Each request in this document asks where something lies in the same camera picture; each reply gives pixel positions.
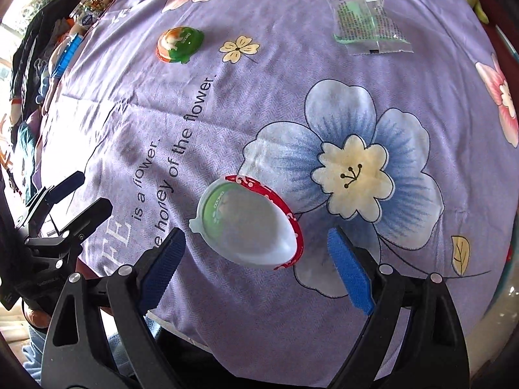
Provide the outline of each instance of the purple bedsheet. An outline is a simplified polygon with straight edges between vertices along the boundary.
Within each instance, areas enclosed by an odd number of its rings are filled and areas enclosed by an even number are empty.
[[[100,275],[183,229],[154,314],[240,377],[326,386],[343,363],[365,316],[327,254],[332,226],[403,274],[447,277],[465,332],[496,289],[519,190],[508,85],[464,0],[385,5],[414,53],[348,56],[326,0],[116,0],[50,107],[42,184],[87,178],[55,221],[112,201],[82,255]],[[206,36],[184,65],[155,54],[175,26]],[[237,173],[298,214],[295,267],[247,269],[190,232],[207,185]]]

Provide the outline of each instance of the green bottle cap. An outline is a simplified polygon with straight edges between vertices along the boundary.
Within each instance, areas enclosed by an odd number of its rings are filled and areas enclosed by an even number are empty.
[[[203,41],[203,32],[180,26],[160,35],[157,42],[157,56],[166,63],[186,64],[196,53]]]

